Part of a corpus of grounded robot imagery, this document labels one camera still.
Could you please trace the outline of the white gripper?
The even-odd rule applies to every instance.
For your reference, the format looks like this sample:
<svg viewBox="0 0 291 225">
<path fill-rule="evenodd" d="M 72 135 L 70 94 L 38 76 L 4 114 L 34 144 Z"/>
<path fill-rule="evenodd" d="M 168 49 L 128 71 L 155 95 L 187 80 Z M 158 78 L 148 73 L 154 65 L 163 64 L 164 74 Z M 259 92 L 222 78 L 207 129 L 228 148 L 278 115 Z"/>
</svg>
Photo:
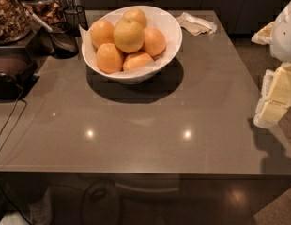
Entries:
<svg viewBox="0 0 291 225">
<path fill-rule="evenodd" d="M 282 62 L 275 71 L 267 70 L 263 77 L 261 97 L 255 109 L 254 124 L 271 129 L 291 107 L 291 1 L 277 16 L 251 38 L 259 45 L 270 43 L 271 56 Z"/>
</svg>

